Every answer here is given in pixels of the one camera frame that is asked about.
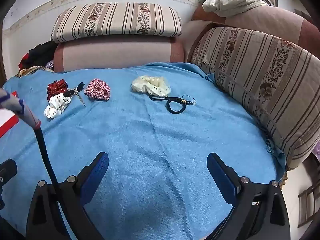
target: red plaid scrunchie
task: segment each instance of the red plaid scrunchie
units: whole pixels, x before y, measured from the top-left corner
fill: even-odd
[[[49,84],[47,87],[47,100],[49,102],[50,98],[53,96],[56,96],[60,93],[64,93],[67,91],[68,84],[64,79],[61,79],[59,81],[54,81],[53,83]]]
[[[95,78],[90,81],[84,94],[89,98],[109,100],[111,88],[108,84],[99,78]]]

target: blue cloth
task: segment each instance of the blue cloth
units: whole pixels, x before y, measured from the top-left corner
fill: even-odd
[[[132,81],[142,75],[164,76],[171,96],[190,95],[196,105],[170,114],[165,101],[154,102],[132,91]],[[49,120],[43,115],[46,88],[62,78],[69,87],[100,78],[110,85],[111,98],[91,100],[81,91],[86,107],[74,97],[62,115]],[[100,151],[108,154],[109,168],[85,205],[105,239],[186,240],[211,233],[231,209],[207,169],[211,152],[253,182],[269,183],[284,172],[267,151],[265,135],[254,119],[192,64],[37,71],[11,78],[4,88],[16,90],[40,118],[59,182],[77,175]],[[24,234],[36,184],[50,179],[33,130],[24,122],[0,138],[0,149],[0,162],[12,158],[18,166],[17,175],[3,188],[6,206],[1,215]]]

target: white floor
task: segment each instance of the white floor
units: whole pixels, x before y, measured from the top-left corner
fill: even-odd
[[[289,216],[291,240],[298,240],[311,223],[298,228],[300,212],[298,195],[312,185],[311,177],[308,175],[306,167],[307,165],[303,163],[294,170],[287,172],[288,179],[282,188]]]

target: black lanyard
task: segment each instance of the black lanyard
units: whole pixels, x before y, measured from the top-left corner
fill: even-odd
[[[152,100],[152,101],[165,101],[167,100],[167,103],[165,104],[165,107],[167,108],[167,110],[171,113],[171,114],[180,114],[182,113],[185,109],[186,109],[186,106],[189,106],[189,105],[195,105],[196,104],[196,100],[193,100],[193,101],[188,101],[188,100],[185,100],[183,97],[186,96],[186,95],[183,95],[182,98],[174,98],[174,97],[153,97],[152,95],[149,95],[149,98]],[[180,109],[179,111],[173,111],[170,107],[170,103],[171,102],[176,102],[180,105],[182,105],[182,109]]]

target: striped sofa cover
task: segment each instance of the striped sofa cover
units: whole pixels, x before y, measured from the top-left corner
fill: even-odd
[[[111,34],[148,34],[175,37],[181,34],[175,9],[152,3],[93,3],[74,6],[60,14],[51,40],[62,43]]]
[[[260,120],[289,169],[307,158],[320,139],[318,58],[270,34],[217,27],[203,35],[189,59],[214,73],[217,86]]]

